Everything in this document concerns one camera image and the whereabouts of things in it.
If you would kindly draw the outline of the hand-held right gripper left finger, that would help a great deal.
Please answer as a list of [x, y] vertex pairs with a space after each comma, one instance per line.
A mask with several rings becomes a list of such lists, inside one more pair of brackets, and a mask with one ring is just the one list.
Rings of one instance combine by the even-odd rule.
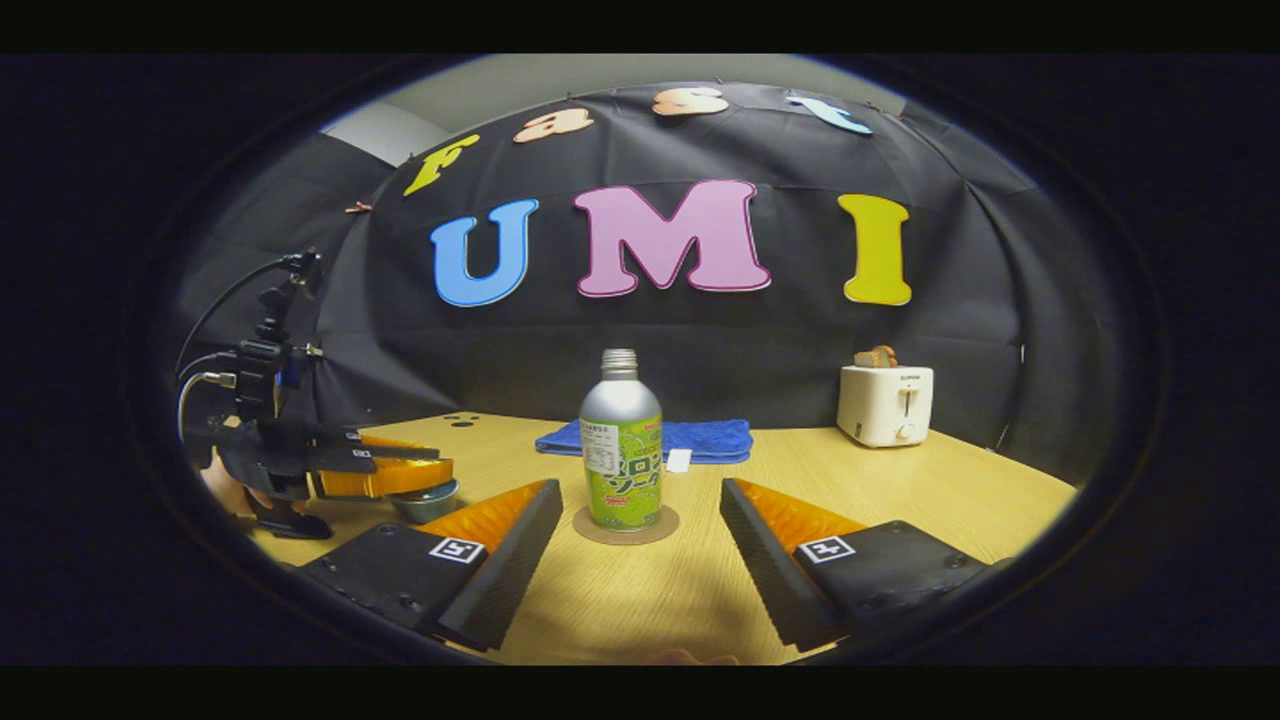
[[358, 609], [477, 652], [502, 647], [563, 511], [535, 480], [417, 525], [381, 524], [300, 568]]

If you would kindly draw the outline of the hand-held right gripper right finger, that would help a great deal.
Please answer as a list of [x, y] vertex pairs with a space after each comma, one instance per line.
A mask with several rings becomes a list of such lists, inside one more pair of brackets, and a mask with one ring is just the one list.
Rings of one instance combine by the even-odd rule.
[[740, 478], [719, 514], [785, 644], [800, 651], [879, 639], [991, 574], [991, 566], [902, 520], [867, 527]]

